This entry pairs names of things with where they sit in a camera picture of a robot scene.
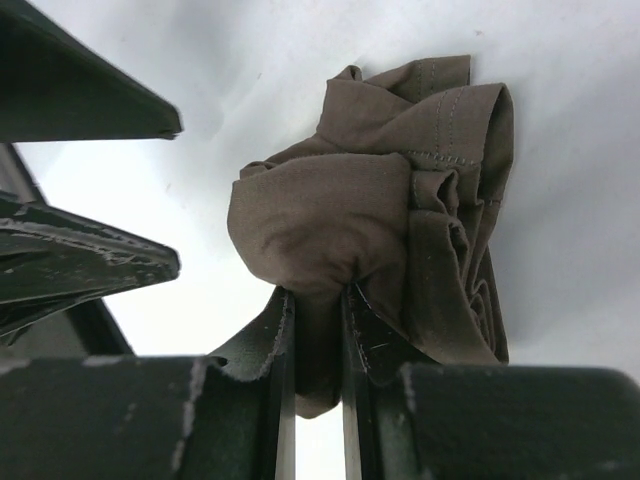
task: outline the fabric fold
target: fabric fold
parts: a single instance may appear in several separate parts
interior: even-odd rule
[[[334,406],[339,297],[376,312],[441,363],[508,360],[488,240],[513,160],[511,99],[469,86],[470,58],[327,83],[316,134],[248,164],[231,239],[257,277],[294,293],[297,412]]]

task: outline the crumpled cloth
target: crumpled cloth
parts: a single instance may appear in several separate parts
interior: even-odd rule
[[[340,294],[443,364],[508,361],[488,250],[513,160],[502,84],[469,86],[468,56],[327,82],[316,134],[234,182],[231,239],[296,298],[296,411],[337,404]]]

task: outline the black metal frame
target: black metal frame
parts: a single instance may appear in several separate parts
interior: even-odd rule
[[[11,144],[0,144],[0,187],[0,190],[17,195],[23,202],[47,203],[29,169]],[[88,355],[133,353],[101,299],[90,300],[55,315],[71,323]],[[13,344],[28,329],[18,330],[6,339],[5,344]]]

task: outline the white wall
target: white wall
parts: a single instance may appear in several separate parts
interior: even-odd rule
[[[53,204],[181,253],[178,281],[108,300],[138,353],[208,352],[260,311],[271,289],[226,234],[231,182],[313,131],[327,78],[471,53],[473,81],[506,82],[517,112],[492,241],[514,363],[640,379],[637,1],[33,3],[184,118],[175,142],[22,146]],[[344,477],[339,411],[299,421],[298,474]]]

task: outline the dark green metal part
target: dark green metal part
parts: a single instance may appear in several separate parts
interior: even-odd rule
[[[292,480],[292,302],[211,357],[0,361],[0,478]]]
[[[0,335],[178,271],[168,247],[0,193]]]
[[[24,0],[0,2],[0,143],[174,138],[176,109]]]
[[[627,376],[437,365],[357,287],[343,304],[349,480],[640,478],[640,388]]]

